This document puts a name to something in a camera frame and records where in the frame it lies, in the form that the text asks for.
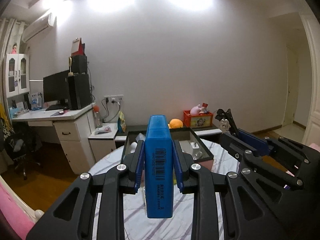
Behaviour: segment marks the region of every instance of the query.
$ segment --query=desk drawer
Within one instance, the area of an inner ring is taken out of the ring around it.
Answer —
[[[81,141],[75,122],[55,122],[54,126],[60,141]]]
[[[52,121],[32,121],[28,122],[29,126],[52,126]]]

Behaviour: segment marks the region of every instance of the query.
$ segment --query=white door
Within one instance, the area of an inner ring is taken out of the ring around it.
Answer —
[[[18,54],[7,54],[5,62],[5,88],[7,98],[18,95]]]
[[[299,68],[297,55],[287,47],[288,94],[282,126],[293,123],[298,102]]]
[[[320,24],[305,0],[294,0],[306,35],[312,63],[312,101],[302,143],[320,145]]]
[[[18,58],[18,87],[19,94],[29,92],[29,56],[19,54]]]

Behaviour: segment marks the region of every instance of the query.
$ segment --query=computer tower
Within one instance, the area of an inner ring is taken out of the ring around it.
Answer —
[[[71,57],[71,72],[73,73],[88,73],[87,56],[75,55]]]
[[[70,110],[82,109],[91,104],[91,92],[88,74],[76,74],[66,78],[68,104]]]

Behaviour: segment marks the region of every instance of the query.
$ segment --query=barcode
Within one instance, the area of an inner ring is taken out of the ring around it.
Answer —
[[[156,149],[156,180],[164,180],[164,164],[167,162],[165,149]]]

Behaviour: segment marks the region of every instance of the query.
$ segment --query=blue box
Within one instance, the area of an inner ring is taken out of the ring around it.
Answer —
[[[164,115],[150,117],[145,140],[145,184],[148,218],[170,218],[173,212],[172,140]]]

